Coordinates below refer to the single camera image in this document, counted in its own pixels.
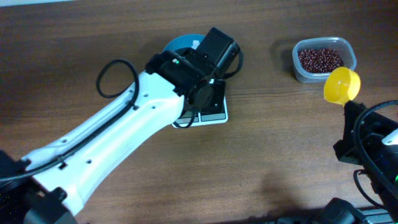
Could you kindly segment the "yellow plastic scoop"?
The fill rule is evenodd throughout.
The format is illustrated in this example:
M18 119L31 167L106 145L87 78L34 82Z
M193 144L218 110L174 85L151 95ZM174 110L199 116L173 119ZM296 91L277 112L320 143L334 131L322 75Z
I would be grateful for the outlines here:
M344 106L357 97L360 88L361 79L355 71L338 67L327 78L323 97L329 103Z

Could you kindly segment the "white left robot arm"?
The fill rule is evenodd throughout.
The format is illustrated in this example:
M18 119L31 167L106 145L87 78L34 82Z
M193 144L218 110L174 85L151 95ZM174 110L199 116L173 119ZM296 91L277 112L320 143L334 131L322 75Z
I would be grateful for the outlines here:
M2 152L1 222L75 223L102 181L156 132L225 123L225 81L243 60L217 28L180 36L68 134L17 161Z

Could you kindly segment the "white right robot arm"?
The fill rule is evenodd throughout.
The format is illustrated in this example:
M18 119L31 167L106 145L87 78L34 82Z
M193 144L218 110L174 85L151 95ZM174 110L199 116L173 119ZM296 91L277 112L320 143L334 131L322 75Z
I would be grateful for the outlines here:
M344 109L343 138L333 149L340 162L363 167L362 173L371 181L375 194L392 221L397 223L397 145L388 143L386 137L397 130L397 122L377 112L396 106L397 100L385 101L367 108L362 103L347 102Z

